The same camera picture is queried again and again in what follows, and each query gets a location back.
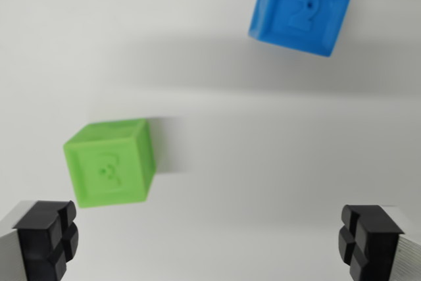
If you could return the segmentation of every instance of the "white surface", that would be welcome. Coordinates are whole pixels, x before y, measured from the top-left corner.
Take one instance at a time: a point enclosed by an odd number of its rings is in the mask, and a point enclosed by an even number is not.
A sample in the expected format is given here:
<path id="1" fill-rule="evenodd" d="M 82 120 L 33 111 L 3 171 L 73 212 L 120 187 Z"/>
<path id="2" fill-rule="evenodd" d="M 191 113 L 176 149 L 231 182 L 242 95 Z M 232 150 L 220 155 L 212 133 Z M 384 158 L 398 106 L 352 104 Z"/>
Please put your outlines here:
<path id="1" fill-rule="evenodd" d="M 344 204 L 419 212 L 420 0 L 351 0 L 331 58 L 255 0 L 0 0 L 0 214 L 73 199 L 63 143 L 167 117 L 147 203 L 78 210 L 71 281 L 350 280 Z"/>

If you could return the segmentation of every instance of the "embossed number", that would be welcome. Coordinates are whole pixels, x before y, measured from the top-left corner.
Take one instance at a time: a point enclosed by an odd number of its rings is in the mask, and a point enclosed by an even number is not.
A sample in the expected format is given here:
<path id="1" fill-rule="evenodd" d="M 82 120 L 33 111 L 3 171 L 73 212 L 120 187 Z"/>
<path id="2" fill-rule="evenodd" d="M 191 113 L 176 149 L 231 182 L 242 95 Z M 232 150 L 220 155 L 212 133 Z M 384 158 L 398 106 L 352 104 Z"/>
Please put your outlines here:
<path id="1" fill-rule="evenodd" d="M 316 15 L 320 0 L 299 0 L 303 6 L 301 10 L 289 19 L 289 26 L 302 31 L 310 31 L 313 25 L 312 19 Z"/>

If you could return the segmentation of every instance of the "cube face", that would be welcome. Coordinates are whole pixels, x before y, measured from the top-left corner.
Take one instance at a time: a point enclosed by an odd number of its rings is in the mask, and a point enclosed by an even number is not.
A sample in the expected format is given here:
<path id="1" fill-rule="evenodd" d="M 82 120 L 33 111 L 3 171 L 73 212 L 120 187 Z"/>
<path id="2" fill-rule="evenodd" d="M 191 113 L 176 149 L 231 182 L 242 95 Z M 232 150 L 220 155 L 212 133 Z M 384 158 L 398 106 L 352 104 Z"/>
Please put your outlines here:
<path id="1" fill-rule="evenodd" d="M 257 0 L 250 36 L 330 56 L 349 0 Z"/>
<path id="2" fill-rule="evenodd" d="M 64 152 L 80 207 L 146 200 L 155 173 L 146 120 L 90 124 Z"/>

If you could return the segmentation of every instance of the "silver metal plate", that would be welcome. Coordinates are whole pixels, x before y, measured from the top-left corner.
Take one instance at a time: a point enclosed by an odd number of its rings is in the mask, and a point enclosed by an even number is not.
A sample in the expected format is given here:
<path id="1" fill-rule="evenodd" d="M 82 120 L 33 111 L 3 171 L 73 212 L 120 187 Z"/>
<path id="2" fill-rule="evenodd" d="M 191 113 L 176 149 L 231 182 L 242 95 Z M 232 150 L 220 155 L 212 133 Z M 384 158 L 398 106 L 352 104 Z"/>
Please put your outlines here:
<path id="1" fill-rule="evenodd" d="M 389 281 L 421 281 L 421 236 L 399 237 Z"/>

